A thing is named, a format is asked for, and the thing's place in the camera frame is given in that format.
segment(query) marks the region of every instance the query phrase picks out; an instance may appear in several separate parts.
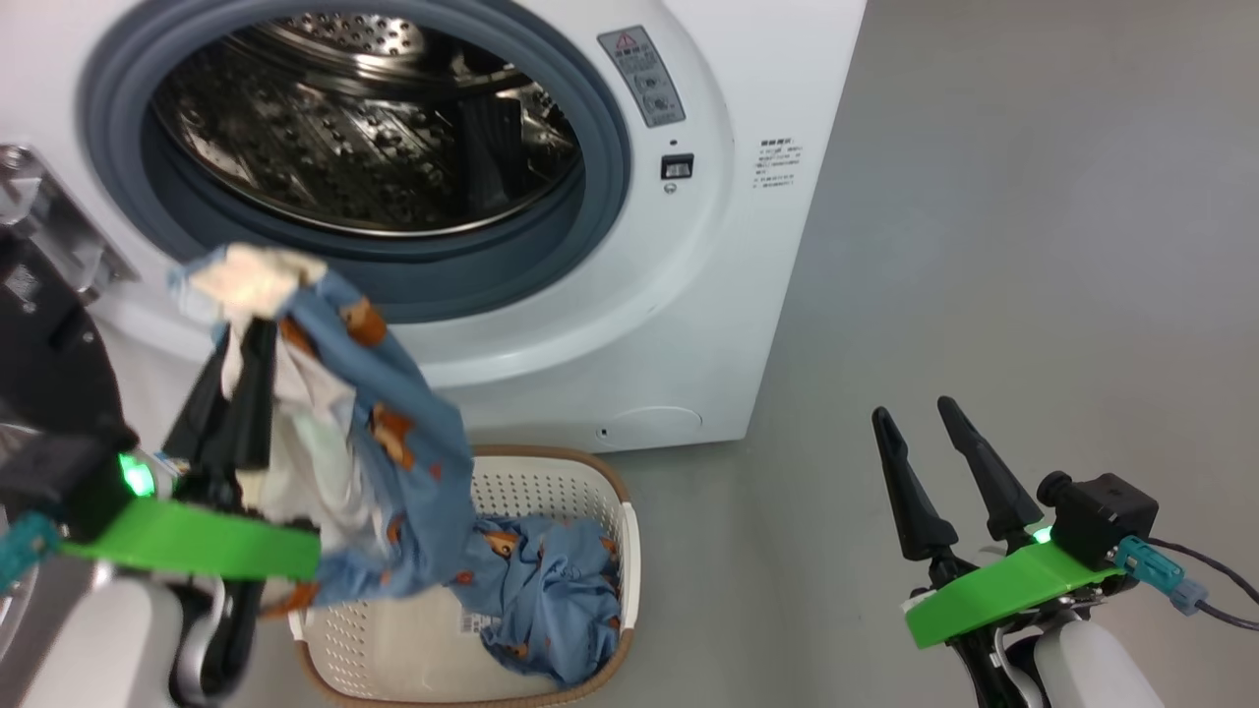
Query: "white washing machine body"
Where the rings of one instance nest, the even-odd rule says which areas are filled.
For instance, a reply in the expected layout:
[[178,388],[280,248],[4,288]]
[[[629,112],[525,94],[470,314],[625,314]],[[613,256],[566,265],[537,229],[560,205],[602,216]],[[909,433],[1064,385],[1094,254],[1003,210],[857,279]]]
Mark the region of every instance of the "white washing machine body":
[[[556,282],[490,311],[393,328],[460,404],[473,440],[607,451],[745,433],[864,4],[519,3],[567,38],[614,97],[628,184],[611,231]],[[196,359],[210,341],[167,302],[174,258],[103,185],[84,137],[91,64],[142,5],[5,0],[0,144],[37,155],[132,271],[93,314],[144,345]],[[635,28],[646,35],[619,39]],[[643,94],[618,71],[616,42],[643,37],[685,120],[648,126]],[[694,156],[692,175],[662,179],[662,160],[676,155]]]

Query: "washing machine door opening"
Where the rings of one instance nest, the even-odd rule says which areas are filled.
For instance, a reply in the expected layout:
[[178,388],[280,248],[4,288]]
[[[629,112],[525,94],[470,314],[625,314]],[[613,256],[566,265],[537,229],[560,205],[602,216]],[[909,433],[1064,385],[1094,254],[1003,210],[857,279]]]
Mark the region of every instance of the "washing machine door opening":
[[611,91],[512,3],[157,0],[97,57],[84,139],[145,237],[315,253],[394,323],[549,286],[628,189]]

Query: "warning label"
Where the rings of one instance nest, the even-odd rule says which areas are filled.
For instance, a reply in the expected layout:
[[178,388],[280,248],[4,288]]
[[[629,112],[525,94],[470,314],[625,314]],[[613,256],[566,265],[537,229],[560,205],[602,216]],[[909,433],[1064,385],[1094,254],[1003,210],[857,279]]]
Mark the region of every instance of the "warning label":
[[676,123],[686,120],[682,101],[677,97],[674,81],[647,30],[631,26],[599,35],[599,44],[616,63],[626,86],[638,103],[638,112],[648,127]]
[[774,137],[760,141],[757,152],[757,169],[752,178],[752,189],[771,189],[796,184],[796,174],[805,147],[791,137]]

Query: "white cloth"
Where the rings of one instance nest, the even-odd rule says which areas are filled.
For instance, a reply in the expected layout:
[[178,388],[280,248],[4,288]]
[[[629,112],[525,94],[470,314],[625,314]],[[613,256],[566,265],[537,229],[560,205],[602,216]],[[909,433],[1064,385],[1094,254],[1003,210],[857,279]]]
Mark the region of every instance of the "white cloth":
[[[229,321],[222,378],[229,399],[240,378],[240,336],[252,316],[237,314]],[[237,472],[246,506],[276,523],[310,519],[320,529],[325,553],[345,547],[383,553],[375,496],[349,443],[354,389],[278,338],[273,391],[271,465]]]
[[326,263],[303,253],[233,243],[220,261],[190,275],[188,287],[174,295],[180,310],[201,321],[235,312],[272,320],[298,287],[326,272]]

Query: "blue clothing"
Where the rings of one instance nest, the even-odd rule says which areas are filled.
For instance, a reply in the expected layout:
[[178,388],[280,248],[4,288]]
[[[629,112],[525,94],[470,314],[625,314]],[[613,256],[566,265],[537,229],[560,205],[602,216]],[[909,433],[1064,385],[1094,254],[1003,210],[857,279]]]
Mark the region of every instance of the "blue clothing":
[[[502,619],[481,634],[495,659],[565,687],[593,675],[616,651],[621,615],[599,524],[483,518],[477,532],[466,554],[475,577],[451,590],[468,610]],[[504,543],[514,544],[506,554]]]
[[[224,262],[219,249],[171,276]],[[501,617],[482,641],[505,666],[563,685],[593,675],[619,636],[614,547],[594,520],[478,519],[472,451],[458,409],[438,398],[402,344],[353,285],[329,271],[276,315],[354,389],[349,445],[374,496],[383,553],[326,552],[303,600],[335,605],[405,597],[448,585],[471,611]]]

